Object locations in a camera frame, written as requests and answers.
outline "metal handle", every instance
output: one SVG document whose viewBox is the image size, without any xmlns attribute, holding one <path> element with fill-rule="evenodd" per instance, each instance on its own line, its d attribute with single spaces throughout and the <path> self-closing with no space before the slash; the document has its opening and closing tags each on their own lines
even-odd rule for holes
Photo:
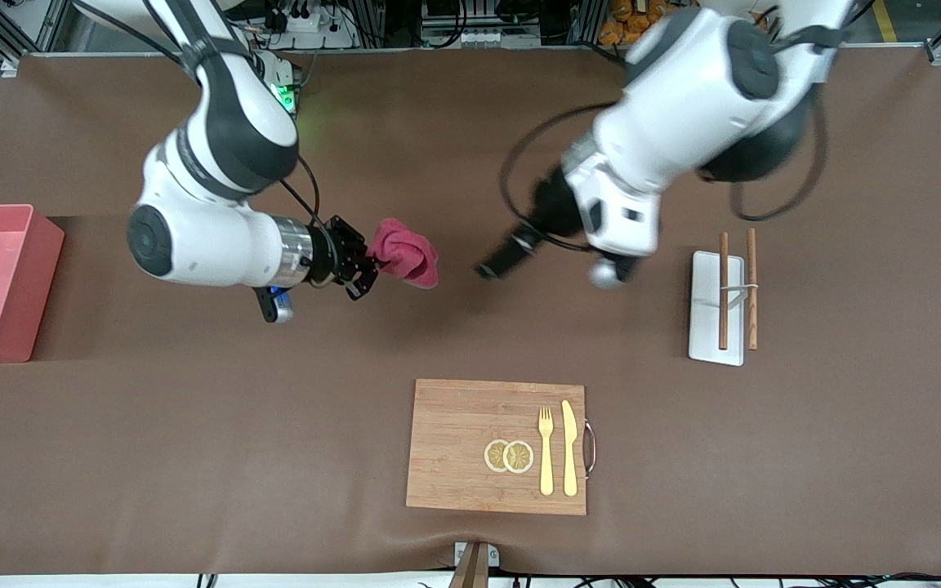
<svg viewBox="0 0 941 588">
<path fill-rule="evenodd" d="M 594 428 L 591 427 L 591 422 L 586 418 L 583 418 L 583 432 L 589 433 L 591 436 L 591 464 L 586 466 L 586 476 L 583 476 L 583 479 L 591 479 L 591 472 L 594 471 L 594 465 L 598 461 L 598 439 L 597 435 L 594 434 Z M 586 443 L 583 444 L 583 464 L 586 464 Z"/>
</svg>

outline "white stand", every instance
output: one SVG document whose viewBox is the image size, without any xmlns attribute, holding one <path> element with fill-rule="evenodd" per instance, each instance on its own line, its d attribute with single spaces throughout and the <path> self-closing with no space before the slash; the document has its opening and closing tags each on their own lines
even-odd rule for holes
<svg viewBox="0 0 941 588">
<path fill-rule="evenodd" d="M 729 256 L 729 334 L 728 349 L 718 349 L 720 330 L 721 256 L 709 251 L 696 251 L 692 256 L 692 305 L 688 320 L 688 357 L 698 361 L 743 365 L 743 342 L 746 331 L 747 299 L 746 264 L 742 257 Z"/>
</svg>

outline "cutting board handle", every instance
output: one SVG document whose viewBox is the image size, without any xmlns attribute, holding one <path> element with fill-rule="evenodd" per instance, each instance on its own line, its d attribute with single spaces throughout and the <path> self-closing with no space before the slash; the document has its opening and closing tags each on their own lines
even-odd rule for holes
<svg viewBox="0 0 941 588">
<path fill-rule="evenodd" d="M 586 453 L 586 438 L 583 439 L 583 464 L 589 464 L 586 466 L 586 476 L 583 476 L 583 479 L 591 479 L 591 472 L 594 471 L 594 465 L 597 465 L 598 461 L 598 439 L 597 434 L 594 433 L 594 427 L 591 427 L 591 422 L 586 418 L 583 418 L 583 432 L 591 438 L 591 451 Z"/>
</svg>

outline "orange bag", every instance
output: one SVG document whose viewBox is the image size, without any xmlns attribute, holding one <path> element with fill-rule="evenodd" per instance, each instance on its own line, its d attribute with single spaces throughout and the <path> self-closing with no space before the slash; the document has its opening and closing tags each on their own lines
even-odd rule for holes
<svg viewBox="0 0 941 588">
<path fill-rule="evenodd" d="M 627 19 L 627 33 L 637 33 L 642 34 L 644 31 L 649 30 L 651 21 L 649 21 L 649 15 L 637 14 L 631 16 L 630 19 Z"/>
<path fill-rule="evenodd" d="M 619 22 L 627 22 L 634 15 L 634 4 L 631 0 L 612 0 L 612 16 Z"/>
<path fill-rule="evenodd" d="M 672 7 L 663 0 L 649 0 L 649 22 L 656 24 L 658 20 L 675 10 L 677 7 Z"/>
<path fill-rule="evenodd" d="M 619 45 L 623 40 L 623 23 L 619 21 L 605 21 L 601 25 L 601 34 L 598 34 L 598 45 Z"/>
</svg>

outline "yellow line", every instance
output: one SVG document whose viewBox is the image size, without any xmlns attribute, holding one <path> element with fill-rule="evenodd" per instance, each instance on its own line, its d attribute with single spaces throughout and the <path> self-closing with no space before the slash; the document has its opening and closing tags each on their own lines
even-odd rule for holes
<svg viewBox="0 0 941 588">
<path fill-rule="evenodd" d="M 885 43 L 897 43 L 899 37 L 895 36 L 895 29 L 892 27 L 892 19 L 888 16 L 885 0 L 877 0 L 873 3 L 873 15 L 877 18 L 877 26 L 881 27 L 881 38 L 884 38 Z"/>
</svg>

